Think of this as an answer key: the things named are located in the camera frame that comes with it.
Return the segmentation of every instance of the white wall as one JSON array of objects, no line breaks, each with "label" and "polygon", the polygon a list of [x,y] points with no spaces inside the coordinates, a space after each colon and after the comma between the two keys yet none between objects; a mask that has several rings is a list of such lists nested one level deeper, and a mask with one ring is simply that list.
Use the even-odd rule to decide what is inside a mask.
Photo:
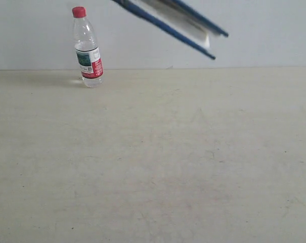
[{"label": "white wall", "polygon": [[77,68],[74,4],[88,10],[105,68],[306,66],[306,0],[187,2],[230,33],[212,40],[216,61],[110,0],[0,0],[0,69]]}]

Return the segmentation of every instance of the red label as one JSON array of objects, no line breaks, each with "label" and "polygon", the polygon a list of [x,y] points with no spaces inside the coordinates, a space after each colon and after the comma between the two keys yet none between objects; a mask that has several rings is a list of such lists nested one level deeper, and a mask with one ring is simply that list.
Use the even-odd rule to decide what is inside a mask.
[{"label": "red label", "polygon": [[98,61],[92,63],[92,70],[93,73],[82,72],[82,76],[86,78],[97,78],[103,75],[101,58]]}]

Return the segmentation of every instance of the bottle label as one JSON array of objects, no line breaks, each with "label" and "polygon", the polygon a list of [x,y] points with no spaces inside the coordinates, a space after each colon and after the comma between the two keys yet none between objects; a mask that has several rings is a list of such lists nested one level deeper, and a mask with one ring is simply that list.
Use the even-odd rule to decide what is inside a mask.
[{"label": "bottle label", "polygon": [[103,74],[99,48],[91,51],[76,50],[76,54],[83,77],[97,78]]}]

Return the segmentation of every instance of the plastic bottle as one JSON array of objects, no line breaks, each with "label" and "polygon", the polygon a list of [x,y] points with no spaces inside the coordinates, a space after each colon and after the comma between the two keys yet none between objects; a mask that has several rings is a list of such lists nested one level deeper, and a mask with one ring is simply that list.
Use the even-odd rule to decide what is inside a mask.
[{"label": "plastic bottle", "polygon": [[74,16],[73,36],[77,59],[84,84],[94,88],[103,81],[103,67],[93,27],[86,17],[84,7],[72,9]]}]

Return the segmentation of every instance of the clear plastic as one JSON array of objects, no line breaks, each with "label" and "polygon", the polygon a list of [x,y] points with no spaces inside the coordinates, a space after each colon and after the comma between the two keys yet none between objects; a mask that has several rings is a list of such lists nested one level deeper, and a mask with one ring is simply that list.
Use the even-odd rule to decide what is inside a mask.
[{"label": "clear plastic", "polygon": [[[73,36],[76,50],[90,51],[98,47],[95,32],[87,17],[74,18]],[[97,78],[82,78],[89,88],[95,88],[103,82],[103,75]]]}]

